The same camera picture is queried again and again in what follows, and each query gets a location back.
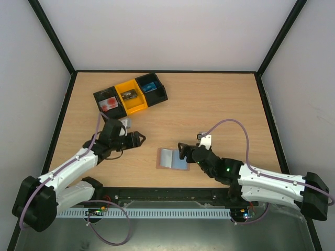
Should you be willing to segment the black VIP card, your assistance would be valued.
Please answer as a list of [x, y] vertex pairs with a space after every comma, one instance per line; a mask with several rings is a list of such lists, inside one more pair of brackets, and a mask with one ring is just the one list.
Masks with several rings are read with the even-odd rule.
[[127, 100], [137, 98], [138, 94], [135, 89], [131, 89], [131, 90], [121, 93], [121, 97], [124, 101], [127, 101]]

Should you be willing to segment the red card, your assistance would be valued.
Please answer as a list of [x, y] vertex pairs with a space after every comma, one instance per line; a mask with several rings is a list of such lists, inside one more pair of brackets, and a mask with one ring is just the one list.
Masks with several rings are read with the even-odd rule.
[[99, 101], [98, 104], [103, 112], [107, 112], [119, 106], [118, 100], [115, 96]]

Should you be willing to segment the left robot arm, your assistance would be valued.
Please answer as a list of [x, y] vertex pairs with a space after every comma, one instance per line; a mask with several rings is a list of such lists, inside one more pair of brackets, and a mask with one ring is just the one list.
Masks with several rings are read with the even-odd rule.
[[83, 173], [111, 159], [112, 152], [140, 147], [146, 137], [138, 131], [128, 132], [130, 119], [108, 119], [96, 129], [80, 150], [56, 169], [37, 178], [28, 176], [19, 188], [12, 214], [22, 230], [30, 227], [37, 232], [46, 230], [57, 214], [72, 206], [91, 200], [101, 184], [93, 178], [71, 183]]

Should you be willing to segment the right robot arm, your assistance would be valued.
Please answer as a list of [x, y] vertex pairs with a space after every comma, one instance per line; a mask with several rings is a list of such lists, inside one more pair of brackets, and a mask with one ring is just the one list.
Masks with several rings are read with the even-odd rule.
[[247, 202], [265, 202], [291, 207], [308, 218], [325, 221], [333, 203], [329, 188], [319, 175], [275, 173], [253, 167], [236, 159], [220, 158], [201, 144], [178, 144], [180, 159], [197, 164], [215, 181], [232, 187], [229, 201], [235, 205]]

